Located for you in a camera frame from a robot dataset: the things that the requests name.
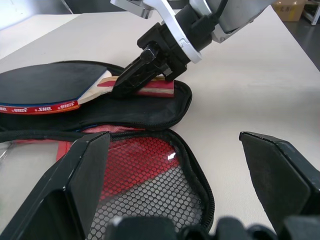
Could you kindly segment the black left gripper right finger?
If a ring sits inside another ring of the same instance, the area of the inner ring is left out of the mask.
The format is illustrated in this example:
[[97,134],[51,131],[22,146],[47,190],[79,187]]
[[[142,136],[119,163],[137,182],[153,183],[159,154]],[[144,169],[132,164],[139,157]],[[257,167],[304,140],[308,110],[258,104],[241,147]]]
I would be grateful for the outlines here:
[[286,217],[319,215],[320,172],[290,142],[243,131],[239,135],[256,195],[273,228]]

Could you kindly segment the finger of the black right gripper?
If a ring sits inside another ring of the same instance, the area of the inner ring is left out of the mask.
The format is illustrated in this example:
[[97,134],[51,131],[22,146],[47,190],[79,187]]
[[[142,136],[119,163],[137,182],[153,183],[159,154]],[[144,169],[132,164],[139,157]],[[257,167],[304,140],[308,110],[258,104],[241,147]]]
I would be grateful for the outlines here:
[[113,86],[113,97],[126,98],[131,96],[160,74],[162,71],[152,64],[128,66]]
[[144,75],[160,74],[155,65],[158,60],[160,49],[157,47],[146,47],[141,54],[133,60],[119,75],[120,78],[135,78]]

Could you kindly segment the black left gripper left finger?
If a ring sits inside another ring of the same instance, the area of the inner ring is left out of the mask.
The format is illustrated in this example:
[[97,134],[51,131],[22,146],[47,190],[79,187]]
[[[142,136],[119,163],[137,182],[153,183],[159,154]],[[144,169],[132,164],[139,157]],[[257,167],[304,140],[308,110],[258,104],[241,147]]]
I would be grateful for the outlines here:
[[2,240],[84,240],[96,213],[111,142],[109,132],[77,139],[37,182]]

